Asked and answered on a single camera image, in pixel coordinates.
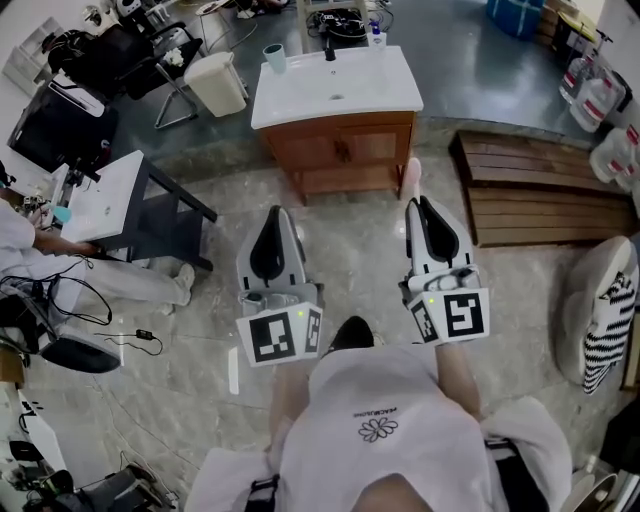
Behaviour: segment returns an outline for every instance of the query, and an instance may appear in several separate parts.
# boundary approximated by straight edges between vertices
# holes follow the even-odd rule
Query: shoulder strap
[[[275,475],[273,478],[253,482],[245,512],[274,512],[279,481],[280,475]]]

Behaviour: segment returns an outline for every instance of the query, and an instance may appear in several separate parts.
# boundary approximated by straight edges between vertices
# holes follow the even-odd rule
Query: white wall
[[[605,0],[574,0],[578,9],[597,25]]]
[[[82,9],[89,0],[13,0],[0,14],[0,69],[14,46],[24,41],[47,18],[53,16],[66,30],[81,28]],[[44,188],[49,173],[9,149],[11,135],[29,97],[0,73],[0,160],[18,180],[13,186],[23,193]]]
[[[633,123],[640,129],[640,17],[626,0],[606,0],[598,28],[613,39],[605,43],[602,56],[633,90],[634,100],[624,112],[621,127]]]

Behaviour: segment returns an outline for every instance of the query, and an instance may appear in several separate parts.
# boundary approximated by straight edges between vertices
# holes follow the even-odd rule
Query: white sink basin
[[[99,182],[85,178],[71,192],[71,220],[62,228],[70,242],[97,240],[122,233],[144,155],[136,151],[100,169]]]
[[[419,112],[422,98],[399,46],[336,50],[287,59],[287,71],[262,64],[251,126],[266,128],[316,117],[361,112]]]

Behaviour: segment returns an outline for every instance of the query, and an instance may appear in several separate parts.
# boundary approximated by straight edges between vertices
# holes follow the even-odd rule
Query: leg
[[[373,333],[369,324],[359,316],[352,316],[338,329],[338,334],[331,343],[329,352],[370,347],[373,347]]]
[[[184,306],[191,298],[190,283],[171,279],[152,270],[139,268],[122,261],[91,260],[93,268],[87,268],[85,281],[93,286],[105,299],[131,299],[153,303],[169,303]],[[78,307],[90,299],[95,303],[95,294],[83,289]]]
[[[481,421],[480,391],[469,368],[464,346],[459,343],[445,343],[437,346],[436,362],[438,386],[445,396]]]
[[[272,445],[278,430],[288,422],[293,424],[309,405],[309,377],[304,363],[279,365],[273,377],[273,397],[269,410],[269,430]]]
[[[85,495],[95,512],[107,512],[112,510],[116,498],[135,483],[136,478],[131,470],[125,469],[107,478],[95,489],[86,491]]]

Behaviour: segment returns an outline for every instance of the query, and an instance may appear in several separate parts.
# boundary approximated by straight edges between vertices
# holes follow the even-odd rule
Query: blue box
[[[507,34],[529,41],[536,33],[545,0],[489,0],[487,16]]]

